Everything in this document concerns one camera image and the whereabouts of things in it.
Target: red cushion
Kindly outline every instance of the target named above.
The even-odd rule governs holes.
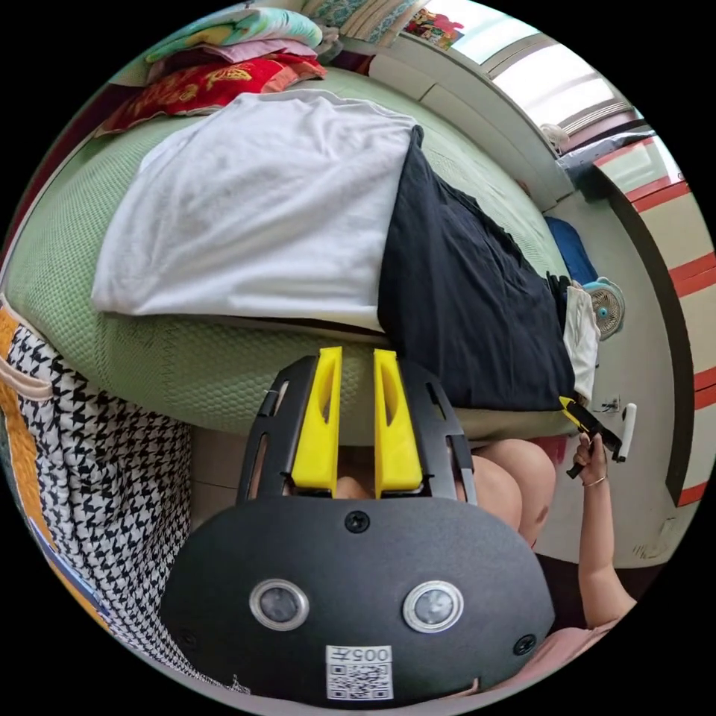
[[[234,65],[217,62],[182,69],[125,102],[102,122],[95,136],[119,134],[162,114],[208,114],[242,92],[281,92],[300,80],[325,74],[325,68],[310,57],[278,53]]]

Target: leg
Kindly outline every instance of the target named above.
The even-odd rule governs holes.
[[[499,465],[479,456],[472,456],[472,472],[477,504],[491,515],[519,532],[522,516],[522,495],[518,484]],[[455,481],[457,498],[465,501],[465,489]]]
[[[339,447],[339,500],[370,500],[375,497],[375,467],[372,447]]]
[[[522,496],[519,533],[534,545],[554,495],[556,473],[551,460],[541,447],[524,440],[500,440],[481,448],[477,456],[502,468],[517,484]]]

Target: green mattress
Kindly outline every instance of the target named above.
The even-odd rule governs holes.
[[[567,269],[544,219],[507,174],[456,128],[407,97],[331,69],[320,83],[415,117],[424,152],[449,183],[473,195],[509,231],[537,271]],[[196,118],[158,118],[126,134],[94,139],[63,168],[38,201],[7,267],[4,293],[88,380],[173,418],[245,433],[276,373],[333,345],[325,337],[255,330],[194,318],[128,318],[97,313],[90,302],[106,227],[147,151]],[[344,346],[341,440],[373,441],[372,346]],[[536,437],[568,429],[559,413],[459,411],[472,439]]]

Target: white cloth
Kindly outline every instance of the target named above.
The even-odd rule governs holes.
[[[565,346],[574,369],[574,390],[588,402],[594,390],[599,339],[591,296],[584,289],[568,286]]]
[[[415,120],[319,89],[243,94],[147,154],[92,302],[127,315],[380,330],[380,265]]]

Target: bracelet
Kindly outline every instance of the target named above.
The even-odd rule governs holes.
[[[582,487],[594,487],[595,485],[598,485],[602,480],[606,480],[606,475],[604,477],[600,477],[599,480],[595,480],[593,483],[589,483],[588,485],[585,485],[582,483]]]

